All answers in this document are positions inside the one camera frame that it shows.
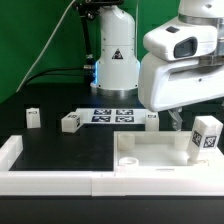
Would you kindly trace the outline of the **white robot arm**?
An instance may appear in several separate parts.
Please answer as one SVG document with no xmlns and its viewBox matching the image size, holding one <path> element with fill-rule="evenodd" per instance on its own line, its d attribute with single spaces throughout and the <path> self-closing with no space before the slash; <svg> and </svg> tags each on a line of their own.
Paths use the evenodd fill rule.
<svg viewBox="0 0 224 224">
<path fill-rule="evenodd" d="M 145 34 L 147 54 L 135 55 L 133 18 L 115 1 L 100 9 L 101 56 L 96 93 L 125 97 L 138 93 L 152 112 L 224 97 L 224 0 L 180 0 L 178 16 Z"/>
</svg>

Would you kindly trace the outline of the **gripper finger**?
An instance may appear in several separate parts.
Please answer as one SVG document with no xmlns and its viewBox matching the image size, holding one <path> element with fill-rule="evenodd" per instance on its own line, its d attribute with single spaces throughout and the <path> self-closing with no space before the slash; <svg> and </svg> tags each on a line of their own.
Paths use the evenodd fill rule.
<svg viewBox="0 0 224 224">
<path fill-rule="evenodd" d="M 172 127 L 175 131 L 180 131 L 182 128 L 182 118 L 180 113 L 182 112 L 182 108 L 173 108 L 169 110 L 169 114 L 172 118 Z"/>
</svg>

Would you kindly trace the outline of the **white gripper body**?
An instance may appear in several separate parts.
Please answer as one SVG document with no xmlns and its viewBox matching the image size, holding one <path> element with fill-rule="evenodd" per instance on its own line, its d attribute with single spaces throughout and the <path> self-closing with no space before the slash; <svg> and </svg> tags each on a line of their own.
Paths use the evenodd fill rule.
<svg viewBox="0 0 224 224">
<path fill-rule="evenodd" d="M 200 66 L 197 58 L 167 62 L 148 53 L 141 62 L 138 98 L 153 112 L 224 96 L 224 65 Z"/>
</svg>

